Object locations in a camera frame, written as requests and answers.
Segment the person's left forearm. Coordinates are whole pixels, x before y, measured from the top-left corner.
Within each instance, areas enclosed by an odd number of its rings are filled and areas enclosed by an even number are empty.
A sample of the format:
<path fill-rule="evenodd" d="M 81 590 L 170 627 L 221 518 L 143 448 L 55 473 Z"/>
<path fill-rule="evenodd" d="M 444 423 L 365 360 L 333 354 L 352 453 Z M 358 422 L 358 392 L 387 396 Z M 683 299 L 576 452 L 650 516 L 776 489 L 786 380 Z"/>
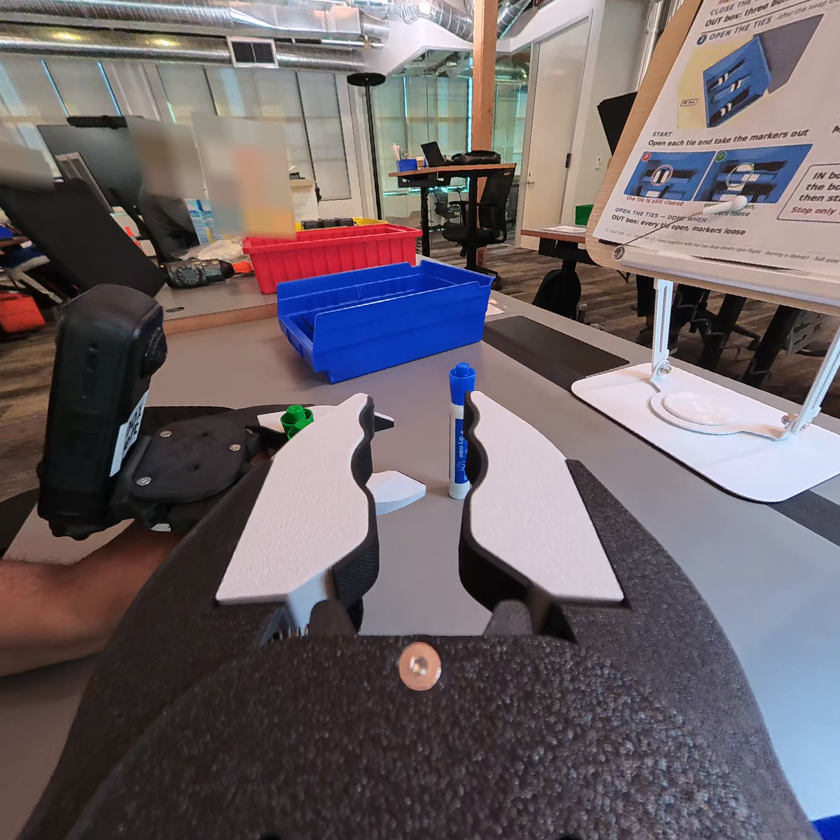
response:
<path fill-rule="evenodd" d="M 102 651 L 185 535 L 134 523 L 76 563 L 3 560 L 1 677 Z"/>

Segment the instruction sheet board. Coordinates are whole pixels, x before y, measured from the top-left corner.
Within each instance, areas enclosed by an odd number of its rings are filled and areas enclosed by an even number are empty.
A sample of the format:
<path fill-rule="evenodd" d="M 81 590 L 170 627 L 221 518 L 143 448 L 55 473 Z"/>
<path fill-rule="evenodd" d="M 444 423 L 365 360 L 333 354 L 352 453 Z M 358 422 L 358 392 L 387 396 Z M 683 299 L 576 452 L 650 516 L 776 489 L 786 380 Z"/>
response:
<path fill-rule="evenodd" d="M 603 267 L 838 312 L 839 2 L 683 2 L 586 235 Z"/>

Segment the wooden pillar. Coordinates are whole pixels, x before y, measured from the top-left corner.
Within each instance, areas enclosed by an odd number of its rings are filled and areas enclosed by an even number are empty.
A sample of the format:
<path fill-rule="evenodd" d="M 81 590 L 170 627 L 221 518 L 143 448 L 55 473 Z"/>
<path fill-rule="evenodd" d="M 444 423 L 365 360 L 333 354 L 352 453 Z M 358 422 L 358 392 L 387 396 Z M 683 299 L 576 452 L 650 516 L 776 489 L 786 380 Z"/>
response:
<path fill-rule="evenodd" d="M 496 96 L 498 1 L 475 1 L 473 19 L 473 86 L 471 151 L 492 148 Z"/>

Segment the black background office chair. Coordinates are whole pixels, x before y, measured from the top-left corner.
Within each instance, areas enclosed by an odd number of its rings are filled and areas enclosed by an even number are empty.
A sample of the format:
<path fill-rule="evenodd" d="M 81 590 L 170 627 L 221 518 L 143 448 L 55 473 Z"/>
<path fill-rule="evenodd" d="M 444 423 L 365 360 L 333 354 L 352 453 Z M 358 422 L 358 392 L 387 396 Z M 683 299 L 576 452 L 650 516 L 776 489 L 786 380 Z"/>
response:
<path fill-rule="evenodd" d="M 477 251 L 508 239 L 507 204 L 515 166 L 468 174 L 469 200 L 459 202 L 459 224 L 446 223 L 443 237 L 461 246 L 468 270 L 478 270 Z"/>

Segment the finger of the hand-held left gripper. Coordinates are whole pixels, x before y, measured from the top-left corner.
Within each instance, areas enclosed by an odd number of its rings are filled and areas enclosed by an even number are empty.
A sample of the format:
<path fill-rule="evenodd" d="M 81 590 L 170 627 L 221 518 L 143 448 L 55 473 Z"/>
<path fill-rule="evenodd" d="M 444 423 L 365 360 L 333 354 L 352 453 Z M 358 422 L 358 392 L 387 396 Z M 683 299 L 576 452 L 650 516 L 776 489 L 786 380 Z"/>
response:
<path fill-rule="evenodd" d="M 424 483 L 396 470 L 374 472 L 366 486 L 373 496 L 378 517 L 404 508 L 426 495 Z"/>
<path fill-rule="evenodd" d="M 313 424 L 313 423 L 320 422 L 320 418 L 325 417 L 326 415 L 331 413 L 336 406 L 333 406 L 333 405 L 314 405 L 314 406 L 306 406 L 306 407 L 311 408 L 311 410 L 313 412 L 314 419 L 313 419 L 313 422 L 311 423 L 311 424 Z M 266 428 L 266 429 L 269 429 L 273 432 L 284 433 L 285 435 L 287 435 L 287 432 L 283 429 L 283 427 L 280 423 L 280 416 L 287 409 L 288 409 L 288 407 L 283 408 L 281 410 L 278 410 L 276 412 L 258 414 L 257 420 L 258 420 L 259 426 L 263 427 L 263 428 Z M 347 412 L 345 410 L 340 409 L 339 413 L 341 414 L 339 419 L 341 419 L 343 422 L 348 422 L 349 421 L 349 416 L 346 416 Z M 393 417 L 385 415 L 385 414 L 381 414 L 381 413 L 378 413 L 378 412 L 374 412 L 373 415 L 372 415 L 373 432 L 371 434 L 374 434 L 375 432 L 380 432 L 380 431 L 384 431 L 386 429 L 393 428 L 394 425 L 395 425 L 395 419 Z"/>

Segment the red plastic bin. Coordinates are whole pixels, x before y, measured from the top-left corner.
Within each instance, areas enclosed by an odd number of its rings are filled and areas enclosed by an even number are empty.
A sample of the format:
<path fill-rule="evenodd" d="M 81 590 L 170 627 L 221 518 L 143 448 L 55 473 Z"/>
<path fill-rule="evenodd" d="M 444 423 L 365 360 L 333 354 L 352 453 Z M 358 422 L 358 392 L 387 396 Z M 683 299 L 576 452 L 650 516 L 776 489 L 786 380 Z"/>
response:
<path fill-rule="evenodd" d="M 277 292 L 281 283 L 396 263 L 415 264 L 418 228 L 395 224 L 326 227 L 297 232 L 294 239 L 246 237 L 259 290 Z"/>

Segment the wooden background desk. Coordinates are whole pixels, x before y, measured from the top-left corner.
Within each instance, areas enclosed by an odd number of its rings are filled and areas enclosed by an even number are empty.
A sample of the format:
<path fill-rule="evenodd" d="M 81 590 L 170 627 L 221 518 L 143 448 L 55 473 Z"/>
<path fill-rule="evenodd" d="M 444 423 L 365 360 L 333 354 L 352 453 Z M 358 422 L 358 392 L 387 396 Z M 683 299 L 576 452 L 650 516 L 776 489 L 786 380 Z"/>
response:
<path fill-rule="evenodd" d="M 585 227 L 575 225 L 561 225 L 543 227 L 539 229 L 523 227 L 522 237 L 537 238 L 539 240 L 538 253 L 541 256 L 559 259 L 562 263 L 559 269 L 564 280 L 574 280 L 577 291 L 581 291 L 581 281 L 576 274 L 576 266 L 583 264 L 594 266 L 594 260 L 589 256 L 585 246 Z"/>

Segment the blue dry erase marker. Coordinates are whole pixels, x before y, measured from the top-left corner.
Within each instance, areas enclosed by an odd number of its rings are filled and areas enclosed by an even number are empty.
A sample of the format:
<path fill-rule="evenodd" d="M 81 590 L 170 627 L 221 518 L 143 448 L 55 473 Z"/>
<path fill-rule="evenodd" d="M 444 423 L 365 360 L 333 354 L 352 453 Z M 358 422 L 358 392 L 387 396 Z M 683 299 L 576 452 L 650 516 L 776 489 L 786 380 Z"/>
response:
<path fill-rule="evenodd" d="M 459 362 L 449 373 L 448 494 L 463 500 L 470 489 L 466 477 L 467 441 L 464 433 L 466 394 L 474 390 L 476 371 L 466 362 Z"/>

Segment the black floor lamp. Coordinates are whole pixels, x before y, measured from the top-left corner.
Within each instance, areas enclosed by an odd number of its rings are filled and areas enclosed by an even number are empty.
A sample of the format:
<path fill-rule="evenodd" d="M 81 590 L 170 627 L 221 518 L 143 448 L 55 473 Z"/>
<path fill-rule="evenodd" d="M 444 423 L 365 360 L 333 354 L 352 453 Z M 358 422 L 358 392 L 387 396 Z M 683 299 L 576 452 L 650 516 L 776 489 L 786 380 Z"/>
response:
<path fill-rule="evenodd" d="M 382 211 L 382 190 L 380 187 L 379 179 L 379 165 L 377 161 L 375 144 L 373 102 L 371 96 L 372 89 L 378 88 L 379 86 L 385 83 L 385 76 L 379 72 L 358 71 L 348 75 L 347 82 L 349 86 L 352 86 L 354 88 L 361 88 L 364 91 L 366 126 L 370 145 L 371 171 L 374 185 L 375 211 L 377 219 L 385 221 L 385 216 Z"/>

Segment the wooden standing desk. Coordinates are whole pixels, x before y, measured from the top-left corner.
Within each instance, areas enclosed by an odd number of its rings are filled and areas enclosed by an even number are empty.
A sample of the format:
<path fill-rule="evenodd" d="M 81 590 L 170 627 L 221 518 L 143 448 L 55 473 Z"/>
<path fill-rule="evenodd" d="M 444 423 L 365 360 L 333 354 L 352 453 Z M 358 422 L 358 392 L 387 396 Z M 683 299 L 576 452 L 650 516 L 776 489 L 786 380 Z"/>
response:
<path fill-rule="evenodd" d="M 477 221 L 478 221 L 478 185 L 479 180 L 487 178 L 495 172 L 502 174 L 513 174 L 516 171 L 515 164 L 469 164 L 449 165 L 440 167 L 423 167 L 419 170 L 394 171 L 390 177 L 398 181 L 408 181 L 415 184 L 421 191 L 421 231 L 422 231 L 422 255 L 430 256 L 430 238 L 427 211 L 427 193 L 438 181 L 452 179 L 455 177 L 466 178 L 468 181 L 468 211 L 467 211 L 467 241 L 466 241 L 466 267 L 468 270 L 476 270 L 476 255 L 478 251 Z"/>

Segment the blue plastic bin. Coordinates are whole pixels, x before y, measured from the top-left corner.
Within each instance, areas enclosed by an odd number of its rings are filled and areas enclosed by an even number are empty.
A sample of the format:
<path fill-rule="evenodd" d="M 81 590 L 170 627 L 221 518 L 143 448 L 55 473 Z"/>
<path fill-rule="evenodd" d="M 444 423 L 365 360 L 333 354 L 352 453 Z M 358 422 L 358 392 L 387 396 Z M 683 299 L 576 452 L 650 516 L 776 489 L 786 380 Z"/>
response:
<path fill-rule="evenodd" d="M 331 383 L 481 340 L 491 276 L 430 259 L 282 282 L 283 333 Z"/>

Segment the white metal stand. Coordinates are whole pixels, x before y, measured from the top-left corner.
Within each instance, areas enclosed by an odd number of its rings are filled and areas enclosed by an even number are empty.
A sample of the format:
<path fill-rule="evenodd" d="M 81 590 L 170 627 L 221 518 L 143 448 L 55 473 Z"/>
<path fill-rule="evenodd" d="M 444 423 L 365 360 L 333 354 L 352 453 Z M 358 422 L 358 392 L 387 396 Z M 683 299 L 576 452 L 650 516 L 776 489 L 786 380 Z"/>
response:
<path fill-rule="evenodd" d="M 839 335 L 805 403 L 783 414 L 672 365 L 674 282 L 656 279 L 652 360 L 596 374 L 572 393 L 731 494 L 785 501 L 839 474 L 839 436 L 815 424 L 839 365 Z"/>

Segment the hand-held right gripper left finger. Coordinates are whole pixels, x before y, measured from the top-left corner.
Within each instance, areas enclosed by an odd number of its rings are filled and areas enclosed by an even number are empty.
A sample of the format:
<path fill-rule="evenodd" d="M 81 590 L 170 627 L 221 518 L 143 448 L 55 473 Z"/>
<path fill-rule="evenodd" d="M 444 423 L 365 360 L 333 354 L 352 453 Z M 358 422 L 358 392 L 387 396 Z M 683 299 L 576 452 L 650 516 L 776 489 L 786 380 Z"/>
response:
<path fill-rule="evenodd" d="M 373 499 L 353 473 L 371 441 L 357 393 L 301 430 L 274 457 L 217 589 L 221 605 L 283 601 L 295 627 L 336 596 L 332 568 L 375 530 Z"/>

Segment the black flat panel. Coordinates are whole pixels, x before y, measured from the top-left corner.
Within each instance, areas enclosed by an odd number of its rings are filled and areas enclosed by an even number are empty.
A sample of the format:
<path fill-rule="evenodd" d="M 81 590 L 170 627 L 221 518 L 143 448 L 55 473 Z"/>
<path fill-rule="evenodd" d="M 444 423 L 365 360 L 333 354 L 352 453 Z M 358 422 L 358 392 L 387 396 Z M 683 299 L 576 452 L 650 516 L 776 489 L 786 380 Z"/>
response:
<path fill-rule="evenodd" d="M 84 182 L 50 189 L 3 185 L 1 207 L 79 292 L 114 285 L 155 297 L 165 284 L 162 270 Z"/>

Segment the orange bag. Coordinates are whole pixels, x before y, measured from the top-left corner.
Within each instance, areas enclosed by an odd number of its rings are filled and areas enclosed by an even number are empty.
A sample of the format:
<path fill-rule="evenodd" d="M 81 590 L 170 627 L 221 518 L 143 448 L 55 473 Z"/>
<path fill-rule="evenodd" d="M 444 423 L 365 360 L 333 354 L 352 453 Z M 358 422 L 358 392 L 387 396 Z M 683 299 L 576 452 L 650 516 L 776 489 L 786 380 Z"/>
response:
<path fill-rule="evenodd" d="M 32 297 L 18 291 L 1 291 L 1 336 L 3 338 L 36 332 L 45 325 L 45 318 Z"/>

